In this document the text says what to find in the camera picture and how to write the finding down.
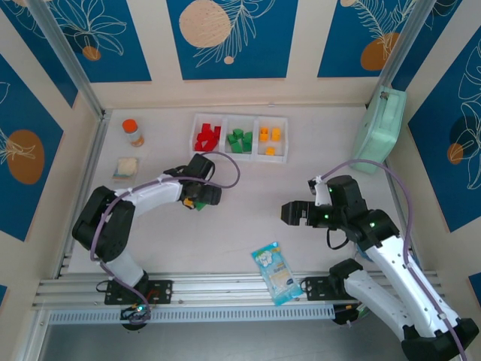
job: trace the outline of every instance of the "white sponge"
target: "white sponge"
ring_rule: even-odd
[[[113,174],[113,178],[126,179],[132,178],[137,174],[138,160],[137,158],[127,157],[117,160],[117,168]]]

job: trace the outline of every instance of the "green block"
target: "green block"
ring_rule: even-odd
[[[231,148],[232,148],[232,153],[242,153],[242,147],[238,141],[231,144]]]
[[[203,207],[207,205],[207,203],[202,203],[202,202],[194,202],[195,209],[198,211],[201,211]]]
[[[244,131],[242,129],[234,129],[233,133],[236,139],[242,139],[244,137]]]
[[[237,138],[233,134],[227,135],[227,140],[229,144],[237,143]]]
[[[253,144],[250,141],[246,141],[246,138],[242,140],[242,149],[246,153],[250,153],[253,151]]]
[[[244,134],[244,138],[243,140],[249,142],[249,143],[252,143],[253,142],[253,133],[252,132],[247,132],[246,134]]]

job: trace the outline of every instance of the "orange cap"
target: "orange cap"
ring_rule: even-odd
[[[138,129],[137,122],[133,119],[124,120],[122,123],[123,130],[127,133],[136,132]]]

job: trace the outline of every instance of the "red block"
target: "red block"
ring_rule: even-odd
[[[203,147],[202,147],[202,143],[201,143],[200,141],[198,141],[197,143],[195,143],[194,150],[195,150],[196,152],[201,152],[201,151],[204,150]]]
[[[214,136],[216,137],[216,139],[219,140],[220,139],[220,126],[214,126],[213,133],[214,133]]]
[[[217,139],[210,139],[206,145],[204,145],[203,151],[211,152],[217,146]]]
[[[208,129],[207,131],[202,131],[201,133],[197,134],[197,140],[198,141],[209,141],[210,139],[214,139],[215,135],[214,133]]]
[[[201,131],[201,133],[208,133],[208,132],[212,132],[212,130],[210,130],[210,123],[204,123],[204,124],[202,124],[202,131]]]

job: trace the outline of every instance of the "bottle label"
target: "bottle label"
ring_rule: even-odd
[[[136,132],[126,134],[130,144],[134,147],[140,147],[144,143],[144,137],[138,130]]]

